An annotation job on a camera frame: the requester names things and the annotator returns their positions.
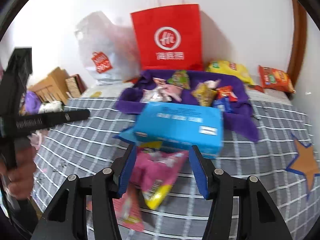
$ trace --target plaid bedsheet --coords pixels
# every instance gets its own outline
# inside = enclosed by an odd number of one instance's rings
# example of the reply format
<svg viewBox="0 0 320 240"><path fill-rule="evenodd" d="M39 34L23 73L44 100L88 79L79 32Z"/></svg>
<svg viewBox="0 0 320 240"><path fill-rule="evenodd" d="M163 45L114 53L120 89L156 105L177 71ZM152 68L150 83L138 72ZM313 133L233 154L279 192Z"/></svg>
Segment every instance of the plaid bedsheet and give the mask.
<svg viewBox="0 0 320 240"><path fill-rule="evenodd" d="M91 118L51 129L37 153L32 196L42 211L69 174L95 174L124 154L127 144L112 137L132 126L135 116L115 110L115 102L116 98L69 100L67 110L87 108ZM312 139L308 117L293 106L261 101L252 101L252 106L259 142L225 130L224 147L214 164L235 177L257 176L278 206L293 239L302 239L319 216L320 180L315 178L307 200L304 177L285 168L297 154L291 133L305 144ZM314 154L319 162L318 152ZM236 238L238 206L239 199L234 197L230 239ZM202 239L210 208L211 201L200 195L187 161L157 210L149 210L140 195L143 233L119 228L123 239ZM92 214L87 215L88 238L94 239Z"/></svg>

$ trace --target blue box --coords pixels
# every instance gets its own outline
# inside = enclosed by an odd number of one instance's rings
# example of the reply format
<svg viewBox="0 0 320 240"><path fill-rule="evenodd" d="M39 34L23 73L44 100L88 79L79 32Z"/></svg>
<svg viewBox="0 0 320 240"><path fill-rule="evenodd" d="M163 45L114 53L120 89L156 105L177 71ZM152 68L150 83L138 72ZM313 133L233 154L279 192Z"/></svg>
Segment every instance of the blue box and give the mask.
<svg viewBox="0 0 320 240"><path fill-rule="evenodd" d="M205 106L150 102L133 133L141 142L162 141L168 151L197 145L204 157L214 159L223 147L222 112Z"/></svg>

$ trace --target purple bag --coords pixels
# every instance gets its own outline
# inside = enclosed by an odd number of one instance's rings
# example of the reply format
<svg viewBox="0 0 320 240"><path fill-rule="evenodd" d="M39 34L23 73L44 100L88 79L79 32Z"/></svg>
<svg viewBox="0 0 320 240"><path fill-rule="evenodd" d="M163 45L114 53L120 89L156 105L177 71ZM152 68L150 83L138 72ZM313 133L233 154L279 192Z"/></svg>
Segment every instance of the purple bag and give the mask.
<svg viewBox="0 0 320 240"><path fill-rule="evenodd" d="M25 109L28 114L37 114L41 101L35 92L28 91L25 97Z"/></svg>

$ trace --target yellow snack bag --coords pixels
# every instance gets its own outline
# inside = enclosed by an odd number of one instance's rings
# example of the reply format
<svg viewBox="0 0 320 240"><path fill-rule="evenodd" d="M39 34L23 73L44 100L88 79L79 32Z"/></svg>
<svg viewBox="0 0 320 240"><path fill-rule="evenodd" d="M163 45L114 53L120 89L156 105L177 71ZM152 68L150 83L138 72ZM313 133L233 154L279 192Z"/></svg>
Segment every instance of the yellow snack bag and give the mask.
<svg viewBox="0 0 320 240"><path fill-rule="evenodd" d="M225 60L213 61L209 64L206 71L236 76L246 84L255 85L247 68L241 64L235 64Z"/></svg>
<svg viewBox="0 0 320 240"><path fill-rule="evenodd" d="M154 148L157 150L160 150L161 146L162 146L162 141L146 142L146 143L141 143L139 145L140 148Z"/></svg>
<svg viewBox="0 0 320 240"><path fill-rule="evenodd" d="M211 106L217 93L217 91L209 89L204 83L199 83L196 89L192 91L192 95L198 100L200 106Z"/></svg>

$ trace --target white wall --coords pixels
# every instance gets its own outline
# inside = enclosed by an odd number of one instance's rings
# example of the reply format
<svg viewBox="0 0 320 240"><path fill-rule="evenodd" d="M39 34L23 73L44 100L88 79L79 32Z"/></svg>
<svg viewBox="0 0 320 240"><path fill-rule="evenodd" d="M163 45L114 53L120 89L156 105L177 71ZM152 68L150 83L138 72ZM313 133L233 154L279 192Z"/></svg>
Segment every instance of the white wall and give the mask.
<svg viewBox="0 0 320 240"><path fill-rule="evenodd" d="M231 60L247 65L253 75L258 75L259 64L287 69L293 36L291 0L185 2L200 4L205 62ZM150 0L30 0L0 42L2 65L6 66L14 46L32 46L34 74L30 84L60 66L69 74L79 73L87 85L92 85L93 79L79 59L74 26L98 10L113 23L131 26L130 13L150 7Z"/></svg>
<svg viewBox="0 0 320 240"><path fill-rule="evenodd" d="M313 142L319 145L320 141L320 31L308 15L308 33L306 53L302 69L295 86L297 93L293 95L292 104L300 111L308 114L312 131Z"/></svg>

